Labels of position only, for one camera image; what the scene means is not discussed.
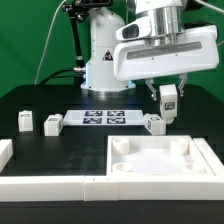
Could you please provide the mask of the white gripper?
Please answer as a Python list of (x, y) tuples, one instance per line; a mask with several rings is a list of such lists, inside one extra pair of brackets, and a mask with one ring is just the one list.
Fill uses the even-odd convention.
[(116, 32), (120, 43), (114, 51), (114, 76), (119, 81), (147, 79), (146, 85), (157, 100), (150, 78), (179, 75), (180, 96), (184, 95), (187, 73), (217, 67), (215, 25), (186, 29), (174, 41), (163, 43), (149, 36), (149, 28), (133, 22)]

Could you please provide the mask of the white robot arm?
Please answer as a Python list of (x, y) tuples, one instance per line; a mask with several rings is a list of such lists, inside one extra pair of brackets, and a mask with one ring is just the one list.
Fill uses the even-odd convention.
[(136, 80), (214, 69), (219, 63), (215, 25), (183, 25), (182, 14), (199, 0), (126, 0), (136, 19), (125, 24), (105, 7), (90, 10), (91, 58), (81, 88), (120, 93)]

